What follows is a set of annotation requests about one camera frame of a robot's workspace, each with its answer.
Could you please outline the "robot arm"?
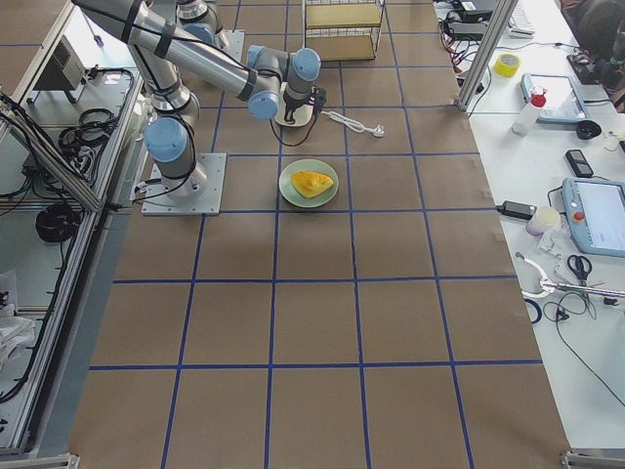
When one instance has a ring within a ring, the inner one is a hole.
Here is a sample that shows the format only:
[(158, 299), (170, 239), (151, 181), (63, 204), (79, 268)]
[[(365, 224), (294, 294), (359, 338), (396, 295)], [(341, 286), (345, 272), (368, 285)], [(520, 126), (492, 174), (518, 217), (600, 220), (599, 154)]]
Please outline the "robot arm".
[(181, 70), (235, 95), (254, 117), (268, 122), (280, 116), (286, 124), (295, 124), (299, 108), (324, 102), (324, 90), (315, 85), (321, 65), (315, 50), (287, 53), (253, 46), (247, 64), (242, 64), (217, 46), (221, 26), (205, 22), (209, 8), (202, 1), (178, 2), (171, 19), (145, 1), (79, 1), (76, 5), (128, 46), (151, 92), (157, 117), (146, 127), (144, 143), (160, 172), (162, 190), (146, 196), (148, 203), (198, 196), (209, 181), (194, 142), (198, 100), (184, 84)]

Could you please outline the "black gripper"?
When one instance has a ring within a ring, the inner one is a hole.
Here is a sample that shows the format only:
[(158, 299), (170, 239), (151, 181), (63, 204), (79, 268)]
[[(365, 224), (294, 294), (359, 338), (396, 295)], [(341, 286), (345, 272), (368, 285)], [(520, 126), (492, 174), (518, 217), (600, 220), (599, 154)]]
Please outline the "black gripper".
[(312, 106), (313, 113), (321, 113), (326, 104), (326, 90), (318, 86), (313, 86), (309, 104)]

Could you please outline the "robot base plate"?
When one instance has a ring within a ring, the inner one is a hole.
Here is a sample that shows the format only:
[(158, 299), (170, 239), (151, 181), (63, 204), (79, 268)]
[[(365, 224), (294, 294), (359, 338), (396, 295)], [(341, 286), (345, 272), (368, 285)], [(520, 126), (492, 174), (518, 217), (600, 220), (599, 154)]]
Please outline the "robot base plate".
[(145, 216), (191, 216), (220, 213), (227, 155), (199, 153), (194, 171), (183, 185), (165, 178), (146, 189), (141, 212)]

